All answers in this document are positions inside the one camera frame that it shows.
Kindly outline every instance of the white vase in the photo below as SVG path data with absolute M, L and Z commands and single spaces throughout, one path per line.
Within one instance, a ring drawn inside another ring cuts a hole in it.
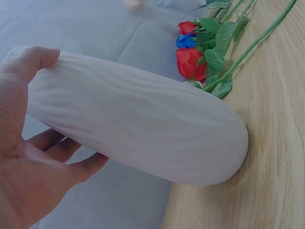
M 5 62 L 27 46 L 18 46 Z M 61 52 L 29 85 L 27 113 L 97 152 L 190 185 L 220 183 L 240 168 L 247 129 L 225 102 L 137 68 Z

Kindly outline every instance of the red flower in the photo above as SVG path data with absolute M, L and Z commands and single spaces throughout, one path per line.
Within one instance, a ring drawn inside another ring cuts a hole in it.
M 188 35 L 189 33 L 193 33 L 193 30 L 196 29 L 196 25 L 194 25 L 193 23 L 191 23 L 190 21 L 184 21 L 184 22 L 180 22 L 178 27 L 179 29 L 179 33 L 183 34 L 183 35 Z
M 176 51 L 179 73 L 188 80 L 202 81 L 205 79 L 207 63 L 197 65 L 201 53 L 195 48 L 181 48 Z

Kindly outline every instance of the blue rose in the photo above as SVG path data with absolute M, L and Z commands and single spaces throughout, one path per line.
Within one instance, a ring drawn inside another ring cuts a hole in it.
M 192 48 L 195 47 L 196 44 L 196 35 L 189 34 L 189 35 L 180 35 L 176 40 L 176 45 L 178 49 L 180 48 Z

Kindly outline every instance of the green leaf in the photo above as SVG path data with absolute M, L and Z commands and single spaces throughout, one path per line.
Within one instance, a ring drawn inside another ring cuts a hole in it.
M 236 23 L 229 21 L 223 24 L 216 34 L 216 49 L 223 56 L 227 53 L 234 36 Z
M 197 34 L 197 45 L 204 50 L 213 49 L 216 46 L 216 37 L 208 32 L 201 32 Z
M 212 3 L 208 4 L 206 7 L 209 9 L 216 9 L 216 8 L 227 9 L 230 7 L 230 5 L 231 5 L 230 2 L 221 1 L 221 2 L 212 2 Z
M 207 5 L 209 5 L 209 4 L 213 3 L 213 2 L 216 2 L 216 0 L 206 0 L 206 4 Z
M 209 65 L 206 68 L 206 74 L 205 74 L 205 82 L 206 85 L 210 85 L 214 81 L 218 79 L 219 73 L 215 72 Z
M 205 28 L 209 33 L 216 35 L 221 24 L 214 19 L 200 18 L 200 25 Z
M 220 99 L 224 99 L 233 89 L 233 80 L 232 76 L 229 75 L 225 80 L 219 82 L 214 90 L 212 91 L 212 95 Z
M 200 9 L 200 8 L 205 8 L 207 5 L 202 5 L 202 6 L 200 6 L 200 7 L 197 7 L 197 8 L 195 8 L 195 9 L 192 9 L 191 11 L 193 11 L 193 10 L 198 10 L 198 9 Z
M 199 66 L 199 65 L 201 65 L 201 64 L 204 64 L 205 62 L 206 62 L 205 57 L 204 57 L 204 56 L 201 56 L 201 57 L 198 59 L 198 61 L 197 61 L 197 65 Z
M 201 85 L 198 82 L 196 82 L 195 80 L 190 80 L 190 83 L 192 84 L 192 86 L 201 89 Z
M 205 50 L 204 56 L 208 67 L 215 73 L 220 73 L 224 69 L 224 57 L 216 50 Z
M 201 47 L 199 45 L 196 45 L 195 47 L 201 53 L 201 55 L 204 56 L 204 52 L 205 52 L 206 49 L 204 49 L 203 47 Z
M 195 33 L 200 33 L 200 32 L 205 32 L 206 29 L 205 29 L 205 28 L 202 28 L 201 25 L 200 25 L 200 28 L 195 29 L 195 30 L 193 30 L 193 31 L 194 31 Z
M 200 26 L 200 23 L 197 22 L 197 21 L 192 21 L 192 23 L 193 23 L 194 25 Z

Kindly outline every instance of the wooden table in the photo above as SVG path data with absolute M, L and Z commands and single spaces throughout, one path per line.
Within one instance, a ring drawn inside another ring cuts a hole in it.
M 258 0 L 233 60 L 288 2 Z M 222 184 L 173 184 L 163 229 L 305 229 L 305 0 L 235 71 L 226 101 L 248 127 L 248 156 Z

